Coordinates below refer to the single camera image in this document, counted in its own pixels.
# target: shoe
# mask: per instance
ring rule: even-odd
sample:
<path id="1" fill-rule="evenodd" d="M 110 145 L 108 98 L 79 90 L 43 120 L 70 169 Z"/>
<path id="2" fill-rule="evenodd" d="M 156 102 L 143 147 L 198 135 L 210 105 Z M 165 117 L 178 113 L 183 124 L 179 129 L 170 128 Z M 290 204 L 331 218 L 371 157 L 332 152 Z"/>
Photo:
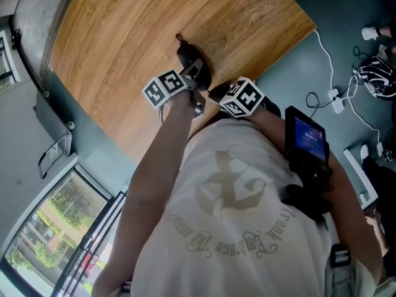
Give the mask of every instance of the shoe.
<path id="1" fill-rule="evenodd" d="M 375 27 L 364 27 L 361 29 L 361 36 L 366 40 L 375 40 L 378 37 L 378 33 Z"/>
<path id="2" fill-rule="evenodd" d="M 361 158 L 361 162 L 363 162 L 363 160 L 365 158 L 367 158 L 368 156 L 370 156 L 369 154 L 369 147 L 367 146 L 367 144 L 364 144 L 361 149 L 360 149 L 360 158 Z"/>
<path id="3" fill-rule="evenodd" d="M 386 55 L 386 52 L 385 52 L 385 50 L 386 50 L 387 48 L 388 48 L 388 47 L 386 47 L 386 46 L 383 45 L 383 44 L 379 45 L 378 54 L 377 54 L 377 57 L 378 57 L 378 58 L 381 58 L 381 59 L 382 59 L 383 61 L 385 61 L 385 62 L 388 61 L 388 55 Z"/>

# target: hand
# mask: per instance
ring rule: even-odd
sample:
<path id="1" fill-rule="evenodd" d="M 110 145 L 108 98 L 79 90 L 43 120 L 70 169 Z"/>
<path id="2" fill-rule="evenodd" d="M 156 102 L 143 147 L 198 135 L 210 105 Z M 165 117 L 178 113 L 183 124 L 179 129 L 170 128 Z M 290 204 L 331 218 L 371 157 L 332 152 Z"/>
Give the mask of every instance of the hand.
<path id="1" fill-rule="evenodd" d="M 369 225 L 371 225 L 373 227 L 377 227 L 377 226 L 379 226 L 379 222 L 381 221 L 381 214 L 377 210 L 375 210 L 374 218 L 366 216 L 366 221 Z"/>

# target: phone screen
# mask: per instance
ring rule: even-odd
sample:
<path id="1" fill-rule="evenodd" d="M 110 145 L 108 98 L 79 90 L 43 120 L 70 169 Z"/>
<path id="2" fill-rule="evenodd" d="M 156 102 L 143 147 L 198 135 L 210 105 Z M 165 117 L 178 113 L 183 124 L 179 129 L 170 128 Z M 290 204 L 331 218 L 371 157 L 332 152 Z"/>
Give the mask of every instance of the phone screen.
<path id="1" fill-rule="evenodd" d="M 295 118 L 295 123 L 296 146 L 326 161 L 323 133 L 299 118 Z"/>

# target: shoulder strap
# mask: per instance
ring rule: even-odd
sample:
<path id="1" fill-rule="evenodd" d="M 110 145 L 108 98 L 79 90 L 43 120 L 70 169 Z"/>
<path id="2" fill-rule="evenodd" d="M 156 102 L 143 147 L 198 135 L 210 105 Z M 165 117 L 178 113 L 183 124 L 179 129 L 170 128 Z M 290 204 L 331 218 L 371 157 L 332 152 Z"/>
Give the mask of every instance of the shoulder strap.
<path id="1" fill-rule="evenodd" d="M 353 297 L 356 274 L 349 250 L 339 244 L 337 230 L 329 213 L 324 215 L 332 240 L 332 250 L 325 270 L 325 297 Z"/>

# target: window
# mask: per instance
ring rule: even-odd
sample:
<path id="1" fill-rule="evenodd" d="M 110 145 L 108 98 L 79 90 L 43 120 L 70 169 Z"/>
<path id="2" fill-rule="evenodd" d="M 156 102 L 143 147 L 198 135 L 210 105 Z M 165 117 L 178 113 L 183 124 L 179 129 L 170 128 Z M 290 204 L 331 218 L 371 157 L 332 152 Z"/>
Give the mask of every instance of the window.
<path id="1" fill-rule="evenodd" d="M 5 31 L 0 32 L 0 92 L 20 81 L 12 61 Z"/>
<path id="2" fill-rule="evenodd" d="M 76 172 L 69 172 L 13 240 L 6 253 L 8 264 L 42 296 L 50 297 L 72 253 L 106 204 Z"/>

